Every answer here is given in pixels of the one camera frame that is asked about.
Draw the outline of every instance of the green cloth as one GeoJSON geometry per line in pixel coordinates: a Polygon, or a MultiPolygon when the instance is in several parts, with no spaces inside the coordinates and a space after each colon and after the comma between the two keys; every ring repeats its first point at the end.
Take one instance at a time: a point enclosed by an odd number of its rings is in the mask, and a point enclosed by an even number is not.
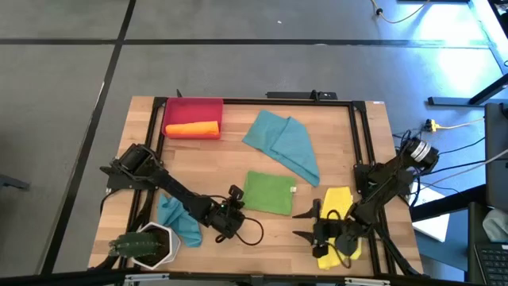
{"type": "Polygon", "coordinates": [[[249,171],[244,185],[245,208],[278,215],[291,215],[296,181],[288,176],[274,176],[249,171]]]}

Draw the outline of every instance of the wooden table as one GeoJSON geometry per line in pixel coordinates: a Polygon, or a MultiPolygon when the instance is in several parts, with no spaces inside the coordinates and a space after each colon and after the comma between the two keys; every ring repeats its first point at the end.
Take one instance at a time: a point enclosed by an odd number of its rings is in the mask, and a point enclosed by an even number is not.
{"type": "MultiPolygon", "coordinates": [[[[118,155],[132,143],[144,142],[152,102],[153,97],[133,97],[118,155]]],[[[384,103],[366,104],[375,158],[378,162],[386,162],[395,153],[384,103]]],[[[158,114],[155,130],[160,130],[161,118],[162,109],[158,114]]],[[[366,157],[360,114],[357,114],[356,118],[362,154],[366,157]]],[[[231,184],[239,187],[244,185],[248,170],[293,176],[297,180],[298,191],[294,194],[292,215],[308,211],[313,199],[324,199],[329,187],[349,186],[352,193],[356,194],[352,174],[352,166],[356,160],[347,108],[225,104],[222,120],[222,135],[219,141],[164,141],[162,160],[165,167],[190,190],[207,195],[227,196],[231,184]],[[279,162],[241,142],[262,109],[283,117],[292,116],[306,126],[321,173],[318,187],[311,187],[279,162]]],[[[157,136],[154,135],[153,149],[157,136]]],[[[106,200],[90,255],[90,266],[102,262],[108,252],[108,242],[125,232],[132,198],[132,190],[121,190],[106,200]]],[[[152,210],[153,221],[156,221],[158,199],[159,194],[156,194],[152,210]]],[[[244,210],[244,213],[263,223],[265,234],[259,245],[247,246],[237,238],[217,244],[214,241],[217,231],[201,226],[201,247],[187,248],[182,244],[176,259],[170,264],[162,265],[160,270],[235,274],[373,275],[367,239],[363,240],[360,259],[352,261],[350,269],[339,266],[328,271],[320,270],[317,260],[312,257],[309,243],[291,233],[292,230],[311,230],[311,219],[292,219],[291,216],[249,210],[244,210]]],[[[421,272],[420,256],[407,205],[395,197],[386,205],[386,213],[391,238],[409,263],[421,272]]],[[[245,240],[254,242],[260,236],[260,229],[255,223],[246,221],[239,234],[245,240]]],[[[377,244],[381,268],[386,272],[385,255],[379,239],[377,244]]]]}

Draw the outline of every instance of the green plant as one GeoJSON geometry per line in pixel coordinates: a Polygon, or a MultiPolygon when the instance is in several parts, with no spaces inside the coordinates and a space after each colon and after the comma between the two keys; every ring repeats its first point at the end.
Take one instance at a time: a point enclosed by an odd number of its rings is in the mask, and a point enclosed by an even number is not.
{"type": "Polygon", "coordinates": [[[127,233],[110,242],[110,256],[143,257],[156,254],[161,246],[154,234],[127,233]]]}

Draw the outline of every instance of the yellow cloth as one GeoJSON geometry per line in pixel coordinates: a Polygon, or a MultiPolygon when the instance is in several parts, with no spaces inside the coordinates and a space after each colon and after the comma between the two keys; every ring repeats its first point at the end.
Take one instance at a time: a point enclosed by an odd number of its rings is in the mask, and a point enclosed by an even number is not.
{"type": "MultiPolygon", "coordinates": [[[[341,218],[344,218],[351,205],[352,197],[349,187],[330,187],[326,191],[325,202],[321,208],[321,218],[326,218],[326,215],[331,210],[337,210],[339,214],[341,214],[341,218]]],[[[336,214],[332,213],[330,214],[329,218],[337,219],[338,217],[336,214]]],[[[335,238],[330,238],[328,242],[334,245],[335,238]]],[[[358,248],[350,257],[352,260],[356,260],[358,257],[360,257],[360,254],[362,253],[361,246],[361,238],[359,238],[358,248]]],[[[345,255],[340,252],[339,254],[341,255],[342,260],[346,259],[345,255]]],[[[341,262],[339,261],[335,250],[333,250],[333,247],[330,245],[328,246],[328,254],[317,259],[317,266],[319,266],[319,269],[328,270],[332,267],[338,266],[340,263],[341,262]]]]}
{"type": "Polygon", "coordinates": [[[194,122],[186,124],[170,124],[166,126],[166,134],[219,134],[217,122],[194,122]]]}

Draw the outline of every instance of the red container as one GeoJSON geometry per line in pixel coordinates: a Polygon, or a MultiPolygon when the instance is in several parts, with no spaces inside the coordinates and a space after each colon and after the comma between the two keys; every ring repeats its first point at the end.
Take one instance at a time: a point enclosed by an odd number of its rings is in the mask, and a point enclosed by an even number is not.
{"type": "Polygon", "coordinates": [[[169,98],[162,121],[162,134],[172,139],[220,139],[222,124],[222,99],[208,98],[169,98]],[[216,121],[219,134],[166,134],[170,124],[216,121]]]}

